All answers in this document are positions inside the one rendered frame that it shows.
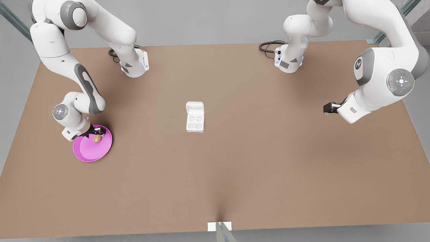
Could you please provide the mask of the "pink round plate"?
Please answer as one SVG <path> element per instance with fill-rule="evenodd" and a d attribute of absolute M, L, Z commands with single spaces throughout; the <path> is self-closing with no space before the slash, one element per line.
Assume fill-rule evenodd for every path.
<path fill-rule="evenodd" d="M 93 142 L 93 136 L 91 134 L 89 138 L 79 136 L 74 139 L 73 153 L 76 158 L 81 161 L 91 162 L 99 160 L 109 152 L 113 142 L 110 130 L 106 128 L 106 134 L 97 144 Z"/>

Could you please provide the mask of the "white egg box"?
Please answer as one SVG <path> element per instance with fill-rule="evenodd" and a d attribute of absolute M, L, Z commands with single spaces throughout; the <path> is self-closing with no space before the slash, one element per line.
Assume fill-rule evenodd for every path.
<path fill-rule="evenodd" d="M 203 133 L 204 115 L 188 115 L 186 130 L 189 133 Z"/>

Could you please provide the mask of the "silver frame post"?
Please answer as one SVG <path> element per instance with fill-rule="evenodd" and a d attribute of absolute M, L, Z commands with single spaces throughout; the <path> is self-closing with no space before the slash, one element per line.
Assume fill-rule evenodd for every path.
<path fill-rule="evenodd" d="M 2 15 L 12 26 L 15 27 L 15 29 L 33 43 L 28 26 L 26 26 L 1 0 L 0 15 Z"/>
<path fill-rule="evenodd" d="M 216 242 L 238 242 L 224 222 L 216 222 Z"/>
<path fill-rule="evenodd" d="M 409 27 L 405 16 L 421 1 L 406 0 L 400 8 L 388 0 L 378 0 L 375 1 L 375 4 L 370 4 L 370 6 L 375 6 L 378 9 L 369 11 L 370 20 L 365 20 L 363 23 L 378 29 L 379 33 L 372 39 L 367 39 L 367 44 L 378 45 L 382 40 L 389 40 L 392 37 L 393 43 L 398 41 L 401 45 L 400 38 L 408 34 L 407 28 Z"/>

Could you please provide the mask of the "white post foot plate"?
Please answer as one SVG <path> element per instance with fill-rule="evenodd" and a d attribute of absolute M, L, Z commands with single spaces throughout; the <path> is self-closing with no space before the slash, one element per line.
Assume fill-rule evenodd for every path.
<path fill-rule="evenodd" d="M 216 224 L 220 224 L 221 222 L 208 222 L 208 231 L 216 231 Z M 232 230 L 232 223 L 230 221 L 224 221 L 223 224 L 227 227 L 228 230 Z"/>

